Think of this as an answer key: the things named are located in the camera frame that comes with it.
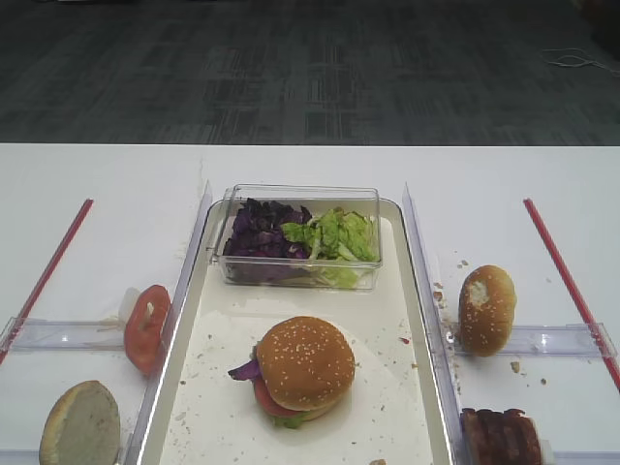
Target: tomato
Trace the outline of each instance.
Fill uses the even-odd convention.
[[[170,308],[171,298],[166,288],[151,286],[140,294],[125,326],[125,354],[146,376],[155,369],[162,327]]]
[[[271,416],[287,418],[294,417],[295,415],[299,415],[301,413],[297,410],[285,409],[279,404],[276,404],[275,400],[271,398],[263,378],[255,378],[252,380],[252,384],[254,385],[254,395],[256,396],[256,400]]]

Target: plastic container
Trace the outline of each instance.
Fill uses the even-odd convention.
[[[277,201],[295,210],[304,206],[313,217],[335,207],[341,207],[345,212],[355,211],[373,223],[372,247],[379,260],[346,262],[227,256],[224,250],[233,235],[234,219],[247,199]],[[382,265],[379,194],[376,189],[238,184],[225,194],[224,208],[225,216],[218,228],[212,260],[220,265],[227,283],[353,290],[374,288]]]

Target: top bun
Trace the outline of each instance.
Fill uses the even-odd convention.
[[[355,375],[356,361],[344,335],[314,317],[294,317],[274,326],[256,355],[271,398],[290,410],[332,406]]]
[[[516,294],[509,274],[487,264],[463,283],[458,302],[459,339],[467,352],[489,357],[511,337]]]

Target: gray carpet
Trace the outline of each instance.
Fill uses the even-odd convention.
[[[0,141],[620,144],[569,0],[0,2]]]

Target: red stick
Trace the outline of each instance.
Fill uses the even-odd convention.
[[[544,242],[544,245],[546,246],[546,250],[549,251],[551,258],[555,262],[555,266],[558,268],[558,271],[560,272],[560,276],[562,276],[562,280],[564,281],[565,286],[567,287],[567,289],[569,290],[569,293],[571,294],[571,297],[573,298],[574,304],[576,305],[577,309],[579,310],[579,313],[581,314],[581,319],[587,325],[591,325],[592,337],[594,337],[594,340],[596,341],[597,346],[599,346],[599,350],[601,351],[601,354],[602,355],[610,354],[611,350],[607,346],[605,339],[601,336],[598,328],[596,326],[592,326],[596,324],[594,316],[590,312],[590,309],[588,308],[588,304],[585,303],[585,299],[583,298],[583,295],[581,295],[581,292],[579,291],[577,284],[575,283],[573,277],[571,276],[571,273],[569,272],[568,267],[564,263],[564,260],[562,260],[560,251],[555,246],[555,243],[553,242],[553,239],[551,238],[551,234],[549,233],[548,229],[544,225],[544,221],[543,221],[543,218],[541,217],[541,214],[536,209],[531,199],[526,199],[523,201],[523,203],[525,204],[525,208],[527,208],[528,213],[532,217],[532,221],[534,221],[534,225],[536,226],[536,229],[539,231],[539,234],[541,235],[542,242]],[[618,367],[618,362],[616,361],[615,358],[612,358],[610,356],[604,356],[603,361],[607,367],[607,370],[609,371],[609,374],[611,375],[611,378],[613,379],[613,382],[615,383],[616,387],[620,391],[620,368]]]
[[[5,357],[7,356],[7,353],[9,352],[9,348],[11,347],[11,344],[13,343],[13,341],[15,341],[17,335],[19,334],[19,330],[21,329],[21,326],[23,325],[24,319],[28,318],[28,315],[30,314],[32,307],[34,307],[35,303],[37,302],[37,298],[39,298],[39,295],[41,295],[43,288],[46,286],[47,280],[51,276],[51,273],[53,273],[54,269],[58,265],[58,262],[60,262],[60,259],[62,258],[65,251],[67,250],[67,247],[69,247],[69,244],[71,243],[74,236],[78,232],[78,229],[82,221],[84,221],[84,218],[86,217],[86,214],[88,213],[88,210],[90,210],[90,207],[92,206],[92,204],[93,204],[92,199],[86,199],[84,201],[73,223],[71,224],[71,226],[65,233],[65,236],[62,238],[62,241],[60,242],[60,244],[58,244],[58,247],[56,248],[54,255],[51,256],[51,259],[49,260],[49,263],[47,264],[46,269],[44,269],[43,274],[39,278],[39,281],[37,281],[37,284],[35,285],[34,289],[30,293],[30,296],[28,296],[26,303],[24,303],[23,307],[21,307],[21,311],[19,312],[19,315],[17,315],[17,320],[15,320],[15,323],[13,327],[11,328],[11,332],[9,333],[7,345],[4,350],[0,351],[0,364],[2,364]]]

